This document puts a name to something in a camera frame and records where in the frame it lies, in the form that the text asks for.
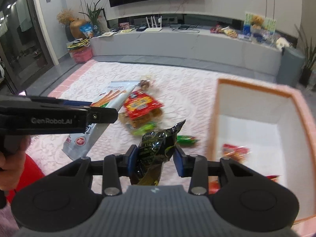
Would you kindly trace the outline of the left hand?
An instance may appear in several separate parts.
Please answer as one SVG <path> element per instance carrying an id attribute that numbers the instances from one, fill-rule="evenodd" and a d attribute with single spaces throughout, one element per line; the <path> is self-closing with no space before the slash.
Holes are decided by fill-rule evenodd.
<path id="1" fill-rule="evenodd" d="M 3 191 L 15 189 L 24 170 L 26 150 L 31 142 L 31 136 L 26 135 L 21 139 L 16 153 L 5 157 L 1 152 L 0 187 Z"/>

